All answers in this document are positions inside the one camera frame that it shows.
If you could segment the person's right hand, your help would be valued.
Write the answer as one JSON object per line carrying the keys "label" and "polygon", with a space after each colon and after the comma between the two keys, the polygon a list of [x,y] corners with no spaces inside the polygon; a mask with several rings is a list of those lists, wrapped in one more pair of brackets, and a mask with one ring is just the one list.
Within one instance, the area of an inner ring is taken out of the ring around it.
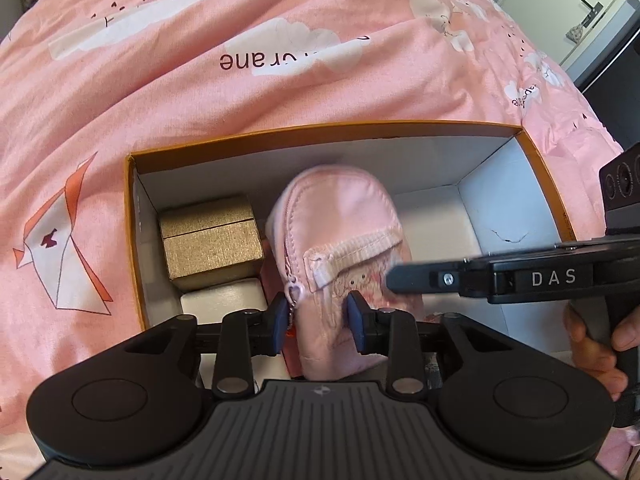
{"label": "person's right hand", "polygon": [[587,336],[582,319],[572,307],[566,307],[563,318],[570,337],[574,364],[583,372],[596,378],[617,401],[628,386],[628,377],[616,368],[617,352],[624,352],[639,345],[639,308],[623,319],[614,330],[612,347],[599,344]]}

